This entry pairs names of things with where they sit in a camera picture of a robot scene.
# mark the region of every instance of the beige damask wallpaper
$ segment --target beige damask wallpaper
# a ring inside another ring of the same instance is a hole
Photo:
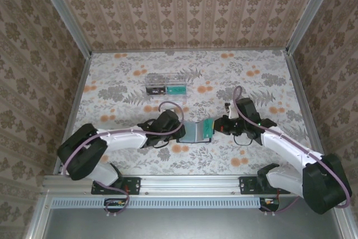
[[[294,58],[322,144],[346,170],[358,220],[358,0],[324,0]]]
[[[22,238],[84,59],[50,0],[0,0],[0,238]]]
[[[65,0],[92,50],[285,46],[309,0]]]

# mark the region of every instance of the floral tablecloth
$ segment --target floral tablecloth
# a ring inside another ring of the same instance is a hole
[[[261,118],[310,146],[281,50],[178,51],[93,54],[74,131],[85,123],[120,129],[157,118],[158,102],[145,93],[147,73],[184,74],[188,85],[185,118],[222,116],[237,85],[256,104]],[[239,144],[249,139],[242,135]],[[161,149],[122,149],[102,157],[125,175],[255,174],[269,163],[288,166],[278,154],[253,142],[237,146],[232,136],[215,133],[211,143],[170,144]]]

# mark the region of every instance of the transparent container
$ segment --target transparent container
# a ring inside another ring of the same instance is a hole
[[[187,82],[182,74],[149,73],[144,82],[147,95],[151,97],[149,102],[172,101],[178,105],[187,102]]]

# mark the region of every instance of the gray metal floor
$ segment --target gray metal floor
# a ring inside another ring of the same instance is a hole
[[[52,210],[47,239],[336,239],[332,212],[317,215],[300,200],[274,217],[258,209],[128,209],[107,217],[102,209]]]

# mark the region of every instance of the gray leaf pattern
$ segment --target gray leaf pattern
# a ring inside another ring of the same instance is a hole
[[[295,91],[288,83],[290,74],[284,55],[282,51],[269,50],[94,53],[74,132],[85,123],[100,129],[124,129],[156,119],[158,106],[165,99],[147,95],[145,76],[177,73],[187,82],[187,100],[178,103],[186,120],[226,114],[224,103],[231,102],[235,86],[241,85],[243,97],[255,102],[262,118],[273,120],[309,147]],[[10,116],[2,121],[12,123]],[[242,135],[237,141],[246,144],[249,139]],[[170,141],[163,148],[123,149],[107,156],[107,161],[126,175],[254,174],[269,163],[287,165],[275,152],[257,143],[237,146],[233,137],[220,133],[214,134],[211,143]]]

